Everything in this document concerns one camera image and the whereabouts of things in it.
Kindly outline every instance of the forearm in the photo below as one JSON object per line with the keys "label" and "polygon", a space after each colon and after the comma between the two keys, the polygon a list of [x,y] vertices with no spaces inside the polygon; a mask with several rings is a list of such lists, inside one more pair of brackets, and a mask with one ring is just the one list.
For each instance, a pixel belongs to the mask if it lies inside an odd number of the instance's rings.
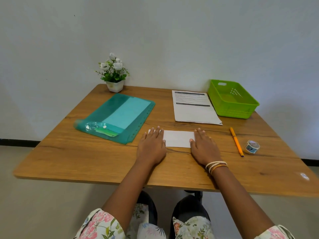
{"label": "forearm", "polygon": [[227,167],[212,174],[243,239],[253,239],[274,225]]}
{"label": "forearm", "polygon": [[152,165],[135,162],[121,184],[103,205],[102,210],[114,216],[126,232],[138,196],[151,172]]}

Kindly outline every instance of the person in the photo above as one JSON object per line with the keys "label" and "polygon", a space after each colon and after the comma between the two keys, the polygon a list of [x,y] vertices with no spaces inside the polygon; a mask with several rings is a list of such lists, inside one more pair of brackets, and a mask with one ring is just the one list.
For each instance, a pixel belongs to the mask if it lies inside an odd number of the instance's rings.
{"label": "person", "polygon": [[[157,226],[157,211],[150,196],[142,191],[154,166],[166,155],[164,130],[144,133],[136,161],[101,209],[92,211],[76,234],[77,239],[165,239]],[[281,225],[274,225],[222,161],[214,140],[204,130],[194,131],[190,140],[196,161],[209,169],[243,239],[294,238]],[[210,218],[193,195],[183,198],[172,215],[169,239],[214,239]]]}

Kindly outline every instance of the floral dress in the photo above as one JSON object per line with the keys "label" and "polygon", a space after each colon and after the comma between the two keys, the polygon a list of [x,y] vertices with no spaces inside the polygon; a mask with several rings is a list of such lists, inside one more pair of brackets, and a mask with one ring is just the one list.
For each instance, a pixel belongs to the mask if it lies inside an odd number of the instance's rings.
{"label": "floral dress", "polygon": [[[136,204],[126,235],[118,221],[102,209],[92,211],[74,239],[166,239],[163,229],[148,223],[148,206]],[[175,239],[215,239],[211,222],[195,216],[185,223],[173,217]],[[273,226],[255,239],[294,239],[283,226]]]}

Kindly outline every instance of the washi tape roll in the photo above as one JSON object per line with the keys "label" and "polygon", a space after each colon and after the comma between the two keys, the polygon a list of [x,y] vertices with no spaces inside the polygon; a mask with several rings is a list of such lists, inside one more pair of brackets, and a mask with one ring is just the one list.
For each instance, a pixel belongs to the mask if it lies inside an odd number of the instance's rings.
{"label": "washi tape roll", "polygon": [[256,153],[259,148],[260,145],[252,140],[249,140],[246,144],[246,150],[252,154]]}

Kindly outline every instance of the person's left hand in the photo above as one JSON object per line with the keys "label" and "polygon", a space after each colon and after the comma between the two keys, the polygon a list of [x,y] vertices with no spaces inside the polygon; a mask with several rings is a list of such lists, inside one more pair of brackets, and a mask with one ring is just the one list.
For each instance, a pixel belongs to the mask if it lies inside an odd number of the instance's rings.
{"label": "person's left hand", "polygon": [[159,126],[156,130],[152,128],[148,134],[144,133],[138,144],[136,162],[149,164],[152,167],[159,164],[166,155],[163,136],[164,130],[160,130]]}

